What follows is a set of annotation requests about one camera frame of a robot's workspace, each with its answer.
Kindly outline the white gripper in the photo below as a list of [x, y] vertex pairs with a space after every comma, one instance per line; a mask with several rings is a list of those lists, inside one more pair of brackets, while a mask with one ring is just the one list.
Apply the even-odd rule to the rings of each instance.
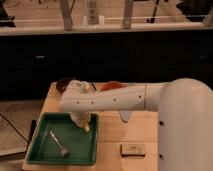
[[88, 112], [71, 112], [71, 120], [80, 128], [84, 128], [91, 120], [91, 114]]

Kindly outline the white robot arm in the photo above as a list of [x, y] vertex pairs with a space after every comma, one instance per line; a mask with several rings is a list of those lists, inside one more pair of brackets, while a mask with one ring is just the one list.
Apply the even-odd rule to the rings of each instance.
[[213, 89], [190, 78], [142, 83], [88, 93], [73, 80], [60, 108], [89, 111], [149, 111], [158, 114], [158, 171], [213, 171]]

